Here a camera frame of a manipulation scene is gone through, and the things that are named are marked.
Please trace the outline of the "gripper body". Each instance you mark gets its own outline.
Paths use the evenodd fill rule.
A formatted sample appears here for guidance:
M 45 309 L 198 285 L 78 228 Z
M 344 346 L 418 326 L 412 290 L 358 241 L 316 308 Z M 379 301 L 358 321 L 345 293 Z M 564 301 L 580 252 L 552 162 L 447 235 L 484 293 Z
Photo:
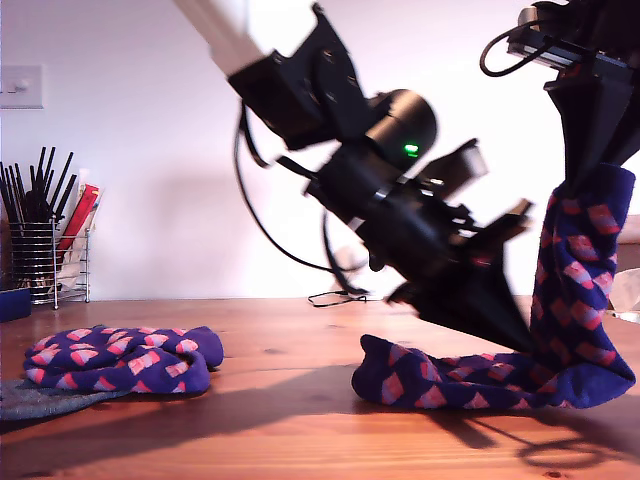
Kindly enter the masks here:
M 468 265 L 486 265 L 499 247 L 528 227 L 531 203 L 520 200 L 484 227 L 466 207 L 452 207 L 415 189 L 354 194 L 349 219 L 370 254 L 406 282 L 428 290 L 452 288 Z

